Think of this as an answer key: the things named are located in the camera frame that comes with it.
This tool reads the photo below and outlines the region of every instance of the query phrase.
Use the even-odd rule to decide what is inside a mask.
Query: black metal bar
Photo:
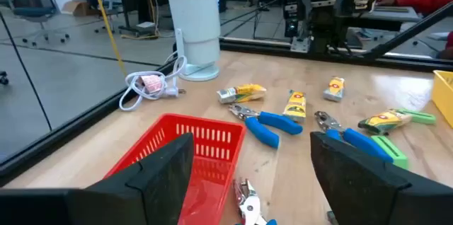
[[[424,18],[422,21],[418,22],[414,26],[410,27],[406,31],[399,33],[396,37],[385,42],[384,44],[377,45],[375,48],[371,49],[369,52],[362,54],[363,57],[377,58],[390,52],[391,50],[397,48],[399,45],[403,44],[407,40],[415,37],[417,34],[426,30],[427,28],[433,26],[434,24],[440,22],[447,16],[453,14],[453,1],[438,9],[436,12],[431,13],[428,17]]]
[[[159,67],[165,75],[173,71],[175,59]],[[93,106],[80,116],[65,123],[64,125],[52,130],[50,133],[29,144],[26,148],[9,156],[0,163],[0,186],[7,184],[15,177],[49,156],[59,147],[63,146],[79,134],[102,120],[105,116],[118,109],[118,103],[126,88],[113,94],[111,97],[103,100]],[[125,102],[134,98],[137,94],[130,92],[125,98]]]
[[[289,46],[275,44],[259,44],[257,42],[220,40],[222,50],[234,52],[248,52],[265,54],[277,57],[290,57],[296,59],[312,59],[322,62],[336,62],[356,64],[371,67],[385,67],[393,69],[406,69],[411,71],[432,72],[433,70],[453,71],[453,62],[445,59],[423,59],[409,57],[385,56],[378,59],[364,57],[341,57],[332,55],[315,55],[303,52],[293,52]]]

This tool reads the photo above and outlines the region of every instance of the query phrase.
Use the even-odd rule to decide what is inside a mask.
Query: metal pliers head
[[[327,112],[318,111],[314,113],[314,117],[316,122],[318,123],[319,127],[323,131],[327,131],[327,129],[336,129],[340,132],[344,132],[345,130],[341,127],[341,124],[337,122],[333,117],[331,117]]]
[[[255,189],[248,179],[233,180],[234,192],[244,225],[266,225],[267,221],[261,216],[261,202]]]
[[[260,114],[256,111],[253,111],[250,108],[247,108],[245,105],[231,104],[229,110],[241,120],[246,120],[248,117],[257,117]]]

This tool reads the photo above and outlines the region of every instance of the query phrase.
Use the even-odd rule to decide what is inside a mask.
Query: table surface
[[[285,225],[328,224],[329,206],[310,158],[309,133],[319,131],[314,120],[317,110],[352,128],[361,119],[388,108],[436,115],[436,125],[409,123],[391,132],[390,139],[407,155],[411,171],[453,187],[453,130],[430,101],[433,74],[236,52],[222,52],[219,66],[221,73],[215,80],[179,80],[187,93],[178,99],[145,100],[134,112],[109,114],[6,188],[89,186],[100,180],[163,113],[239,122],[226,105],[219,104],[215,91],[243,83],[259,83],[268,89],[264,99],[247,103],[255,110],[281,113],[289,89],[307,96],[308,115],[302,134],[289,136],[273,130],[280,135],[277,151],[261,144],[250,132],[243,141],[235,176],[251,180],[268,219]],[[345,78],[346,95],[340,103],[322,98],[332,76]],[[239,221],[230,190],[221,224]]]
[[[410,6],[402,6],[399,8],[406,8],[407,12],[395,12],[395,11],[372,11],[370,13],[364,13],[364,18],[375,19],[375,20],[387,20],[387,21],[401,21],[401,22],[412,22],[416,23],[421,20],[418,17],[415,10]]]

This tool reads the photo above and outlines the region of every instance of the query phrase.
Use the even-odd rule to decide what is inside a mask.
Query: gray floor
[[[228,10],[220,14],[221,22],[252,11],[243,7],[245,3],[229,2]],[[59,29],[70,34],[69,42],[59,40],[46,43],[39,40],[39,49],[22,43],[24,37],[39,30],[39,25],[16,18],[6,8],[0,8],[18,44],[19,53],[36,86],[42,104],[53,128],[81,114],[93,105],[125,87],[122,75],[107,33],[94,33],[103,26],[103,21],[93,16],[75,18],[58,15],[46,23],[48,29]],[[162,6],[161,15],[168,15],[168,7]],[[136,15],[131,15],[134,23]],[[123,17],[113,17],[117,25],[123,24]],[[222,35],[234,38],[252,38],[254,14],[241,17],[222,26]],[[171,19],[161,19],[161,32],[171,35]],[[439,23],[420,35],[420,39],[431,32],[448,31],[452,19]],[[256,38],[289,40],[284,37],[285,22],[280,7],[272,7],[258,15]],[[374,47],[385,41],[365,42],[365,48]],[[163,64],[172,51],[174,37],[158,40],[122,39],[116,32],[115,40],[121,57],[126,62],[127,71],[153,70]],[[442,49],[445,42],[427,40],[433,47]],[[409,54],[430,54],[432,50],[424,44],[416,47],[407,42],[396,49]],[[47,123],[35,98],[32,88],[19,64],[11,41],[0,24],[0,71],[8,72],[9,86],[0,86],[0,161],[24,146],[32,143],[49,131]]]

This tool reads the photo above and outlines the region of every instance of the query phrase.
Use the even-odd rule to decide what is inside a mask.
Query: red basket
[[[246,133],[241,124],[186,115],[162,115],[104,178],[187,132],[193,133],[195,157],[178,224],[205,224],[206,221],[218,224]]]

